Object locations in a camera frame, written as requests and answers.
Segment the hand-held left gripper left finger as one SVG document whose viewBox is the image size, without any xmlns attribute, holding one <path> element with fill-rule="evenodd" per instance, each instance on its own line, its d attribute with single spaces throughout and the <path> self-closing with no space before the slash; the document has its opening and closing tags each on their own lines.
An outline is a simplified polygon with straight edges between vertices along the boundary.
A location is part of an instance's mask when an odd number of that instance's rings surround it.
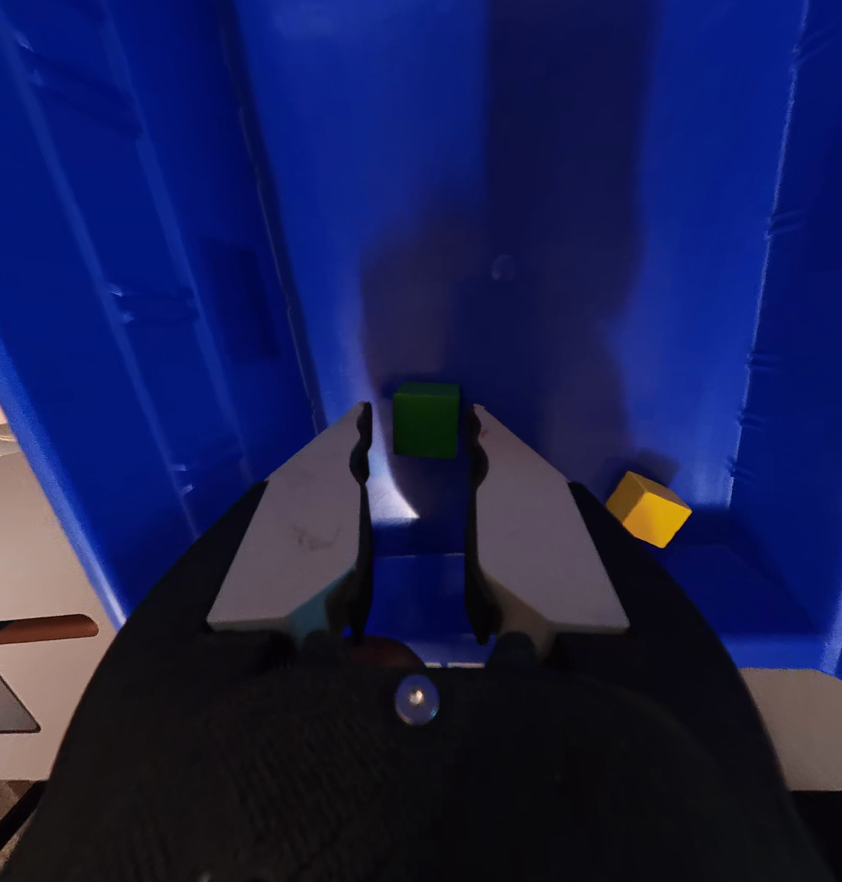
<svg viewBox="0 0 842 882">
<path fill-rule="evenodd" d="M 296 645 L 317 632 L 362 639 L 373 595 L 372 429 L 361 401 L 268 477 L 207 615 L 213 631 L 271 631 Z"/>
</svg>

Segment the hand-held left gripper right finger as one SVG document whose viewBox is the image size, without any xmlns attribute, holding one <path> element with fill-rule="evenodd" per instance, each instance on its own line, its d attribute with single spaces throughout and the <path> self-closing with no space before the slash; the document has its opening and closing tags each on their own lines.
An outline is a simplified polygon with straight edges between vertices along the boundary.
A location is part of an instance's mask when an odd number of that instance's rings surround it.
<svg viewBox="0 0 842 882">
<path fill-rule="evenodd" d="M 467 412 L 464 601 L 481 644 L 508 633 L 546 656 L 559 634 L 629 621 L 569 480 L 483 406 Z"/>
</svg>

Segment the yellow wooden cube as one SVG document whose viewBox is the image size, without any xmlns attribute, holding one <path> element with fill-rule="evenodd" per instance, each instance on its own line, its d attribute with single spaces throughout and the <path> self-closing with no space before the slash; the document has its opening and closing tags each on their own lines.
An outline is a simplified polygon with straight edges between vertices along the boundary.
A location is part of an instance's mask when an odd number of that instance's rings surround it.
<svg viewBox="0 0 842 882">
<path fill-rule="evenodd" d="M 669 488 L 628 471 L 605 503 L 636 539 L 666 548 L 691 515 L 691 507 Z"/>
</svg>

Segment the green wooden cube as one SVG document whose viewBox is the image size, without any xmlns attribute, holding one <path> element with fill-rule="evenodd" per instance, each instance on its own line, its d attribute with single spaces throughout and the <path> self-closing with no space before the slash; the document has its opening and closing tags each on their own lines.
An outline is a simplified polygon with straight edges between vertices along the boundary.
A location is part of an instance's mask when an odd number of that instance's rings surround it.
<svg viewBox="0 0 842 882">
<path fill-rule="evenodd" d="M 413 458 L 456 458 L 459 410 L 457 383 L 401 383 L 393 394 L 393 452 Z"/>
</svg>

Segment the blue plastic bin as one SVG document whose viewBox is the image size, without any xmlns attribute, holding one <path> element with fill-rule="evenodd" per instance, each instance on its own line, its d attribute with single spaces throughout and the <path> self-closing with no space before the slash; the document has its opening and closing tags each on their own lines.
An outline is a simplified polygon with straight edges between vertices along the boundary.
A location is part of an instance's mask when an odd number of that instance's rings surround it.
<svg viewBox="0 0 842 882">
<path fill-rule="evenodd" d="M 377 554 L 461 553 L 405 381 L 842 680 L 842 2 L 0 2 L 0 402 L 112 623 L 357 401 Z"/>
</svg>

